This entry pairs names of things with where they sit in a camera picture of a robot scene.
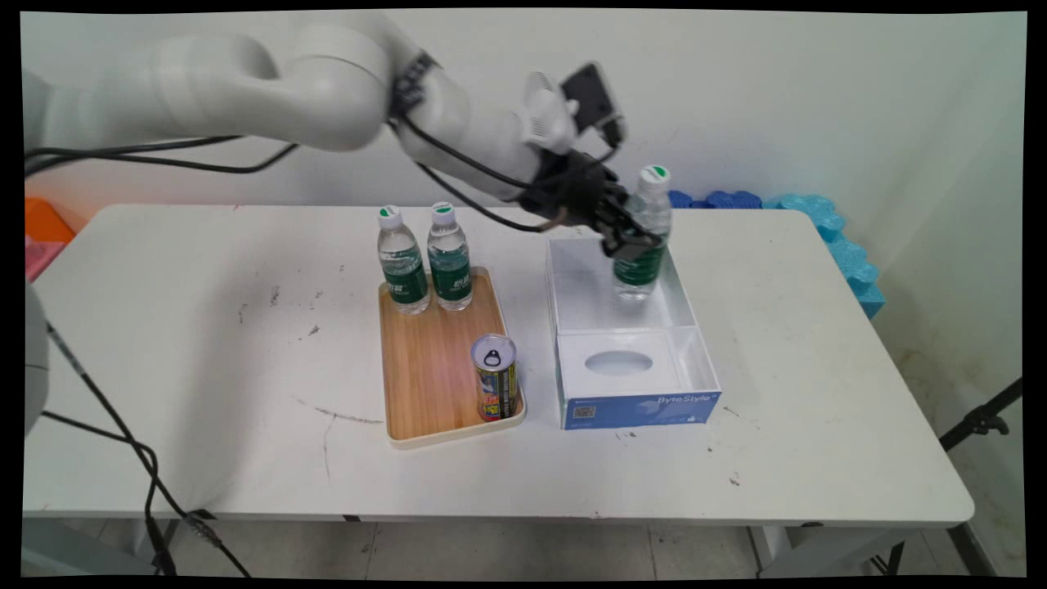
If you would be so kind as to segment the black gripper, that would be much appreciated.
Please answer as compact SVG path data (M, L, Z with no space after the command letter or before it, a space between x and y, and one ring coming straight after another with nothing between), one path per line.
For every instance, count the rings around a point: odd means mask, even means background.
M530 187L521 191L521 209L566 227L584 225L600 232L603 254L610 259L636 260L662 249L666 237L652 232L629 212L629 194L616 182L616 173L580 151L541 154Z

